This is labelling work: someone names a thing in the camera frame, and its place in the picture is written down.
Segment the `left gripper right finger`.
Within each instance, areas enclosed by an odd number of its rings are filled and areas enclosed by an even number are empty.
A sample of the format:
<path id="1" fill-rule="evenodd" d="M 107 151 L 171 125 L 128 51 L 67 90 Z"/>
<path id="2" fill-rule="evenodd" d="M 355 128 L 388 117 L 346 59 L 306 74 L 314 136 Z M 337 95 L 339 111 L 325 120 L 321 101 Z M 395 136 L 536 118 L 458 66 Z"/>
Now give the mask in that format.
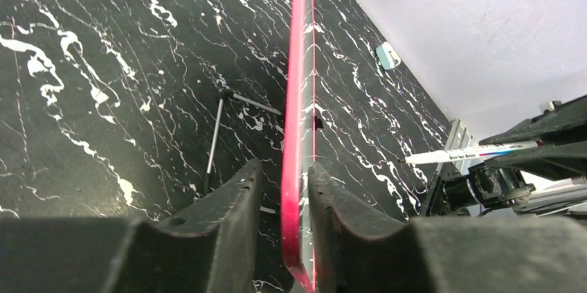
<path id="1" fill-rule="evenodd" d="M 400 222 L 308 170 L 320 292 L 585 292 L 586 229 L 562 217 Z"/>

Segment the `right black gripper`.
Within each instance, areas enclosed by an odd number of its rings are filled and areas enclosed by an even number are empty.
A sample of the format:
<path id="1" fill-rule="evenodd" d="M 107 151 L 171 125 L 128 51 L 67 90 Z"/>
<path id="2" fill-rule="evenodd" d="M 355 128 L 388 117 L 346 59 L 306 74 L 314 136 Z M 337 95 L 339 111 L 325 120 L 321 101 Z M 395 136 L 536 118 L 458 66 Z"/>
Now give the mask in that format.
<path id="1" fill-rule="evenodd" d="M 479 144 L 531 140 L 566 145 L 543 145 L 474 165 L 467 175 L 441 183 L 443 200 L 453 210 L 474 205 L 495 210 L 525 201 L 536 190 L 521 171 L 552 181 L 586 176 L 586 144 L 577 143 L 586 140 L 586 96 L 556 105 Z"/>

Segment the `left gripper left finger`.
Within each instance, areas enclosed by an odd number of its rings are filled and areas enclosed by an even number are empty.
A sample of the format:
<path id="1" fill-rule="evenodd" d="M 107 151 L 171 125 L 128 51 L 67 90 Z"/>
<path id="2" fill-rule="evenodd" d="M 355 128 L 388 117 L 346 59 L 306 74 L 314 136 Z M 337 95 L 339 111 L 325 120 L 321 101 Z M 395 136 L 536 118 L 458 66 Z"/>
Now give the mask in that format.
<path id="1" fill-rule="evenodd" d="M 152 224 L 129 217 L 1 221 L 2 292 L 251 292 L 264 174 Z"/>

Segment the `white whiteboard marker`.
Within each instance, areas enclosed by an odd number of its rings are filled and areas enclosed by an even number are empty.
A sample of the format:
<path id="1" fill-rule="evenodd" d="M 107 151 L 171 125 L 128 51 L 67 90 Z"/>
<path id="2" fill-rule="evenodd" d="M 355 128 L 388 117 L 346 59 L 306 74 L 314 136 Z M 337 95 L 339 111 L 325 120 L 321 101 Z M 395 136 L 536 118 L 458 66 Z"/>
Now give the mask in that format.
<path id="1" fill-rule="evenodd" d="M 521 141 L 515 143 L 474 145 L 459 149 L 436 150 L 432 152 L 412 154 L 403 159 L 399 159 L 398 162 L 420 165 L 428 163 L 466 161 L 472 159 L 488 159 L 519 150 L 536 148 L 542 145 L 543 143 L 541 141 Z"/>

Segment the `pink framed whiteboard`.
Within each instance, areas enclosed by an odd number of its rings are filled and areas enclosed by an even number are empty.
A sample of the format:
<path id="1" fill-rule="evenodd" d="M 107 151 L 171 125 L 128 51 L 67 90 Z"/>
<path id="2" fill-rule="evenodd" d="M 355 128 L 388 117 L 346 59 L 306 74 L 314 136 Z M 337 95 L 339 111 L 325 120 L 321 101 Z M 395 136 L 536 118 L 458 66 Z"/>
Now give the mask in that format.
<path id="1" fill-rule="evenodd" d="M 282 259 L 292 292 L 317 292 L 308 170 L 316 159 L 314 0 L 291 0 L 289 66 L 280 191 Z"/>

